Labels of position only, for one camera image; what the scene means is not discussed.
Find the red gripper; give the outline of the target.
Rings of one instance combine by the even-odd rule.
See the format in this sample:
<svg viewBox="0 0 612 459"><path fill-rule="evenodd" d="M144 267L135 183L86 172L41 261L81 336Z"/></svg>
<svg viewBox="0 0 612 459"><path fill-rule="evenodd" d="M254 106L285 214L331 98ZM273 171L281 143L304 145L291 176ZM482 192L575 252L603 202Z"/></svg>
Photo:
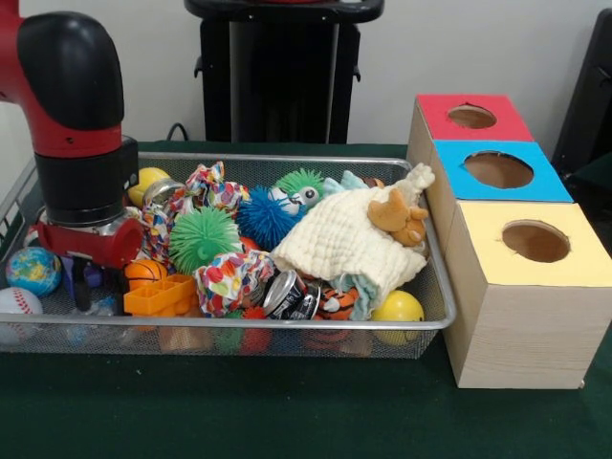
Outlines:
<svg viewBox="0 0 612 459"><path fill-rule="evenodd" d="M136 257L143 240L142 226L136 219L121 217L101 227L87 228L67 228L40 221L35 228L43 248L60 256L74 257L73 291L79 311L91 309L91 293L85 276L89 260L112 268L108 270L108 287L117 303L116 315L125 315L124 295L129 292L129 282L122 268Z"/></svg>

